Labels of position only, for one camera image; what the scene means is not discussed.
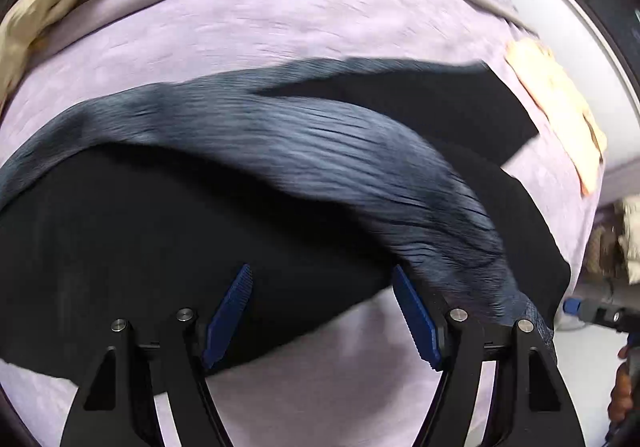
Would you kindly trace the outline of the person's right hand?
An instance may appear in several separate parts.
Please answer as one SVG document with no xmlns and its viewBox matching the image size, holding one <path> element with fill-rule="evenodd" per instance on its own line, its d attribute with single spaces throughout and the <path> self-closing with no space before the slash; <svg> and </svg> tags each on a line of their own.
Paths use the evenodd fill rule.
<svg viewBox="0 0 640 447">
<path fill-rule="evenodd" d="M 632 398 L 631 377 L 626 365 L 627 355 L 627 346 L 620 349 L 617 354 L 622 363 L 617 368 L 615 384 L 611 392 L 611 401 L 608 404 L 608 419 L 610 419 L 612 425 L 623 422 L 628 413 L 636 407 Z"/>
</svg>

